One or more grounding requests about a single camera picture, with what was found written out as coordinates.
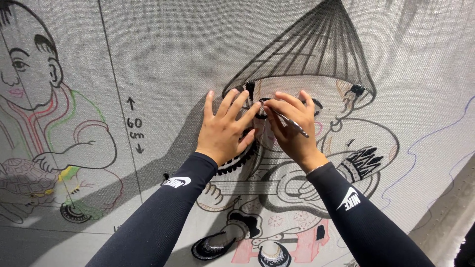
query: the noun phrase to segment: cartoon child drawing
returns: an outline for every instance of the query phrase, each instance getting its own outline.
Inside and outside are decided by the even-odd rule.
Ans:
[[[376,88],[340,0],[321,2],[290,26],[236,74],[223,95],[234,87],[250,91],[248,107],[272,98],[276,90],[308,92],[316,107],[317,147],[368,198],[380,171],[397,156],[396,136],[358,111],[373,102]],[[311,262],[328,241],[328,212],[305,173],[279,148],[265,113],[256,115],[253,127],[261,160],[244,181],[218,176],[206,187],[197,205],[209,212],[230,211],[221,230],[198,240],[192,254],[210,260],[237,243],[233,263],[251,257],[264,267]],[[290,251],[288,243],[297,243],[296,250]]]
[[[105,169],[117,155],[105,118],[63,83],[55,42],[36,14],[7,0],[0,15],[0,215],[22,223],[48,203],[70,222],[99,219],[122,190],[81,201],[119,179]]]

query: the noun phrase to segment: bracelet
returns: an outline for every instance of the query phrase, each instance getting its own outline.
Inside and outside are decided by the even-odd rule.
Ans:
[[[320,165],[320,166],[316,167],[315,169],[309,171],[309,172],[305,175],[305,177],[307,177],[310,173],[312,173],[312,172],[315,171],[316,169],[322,167],[323,165]]]

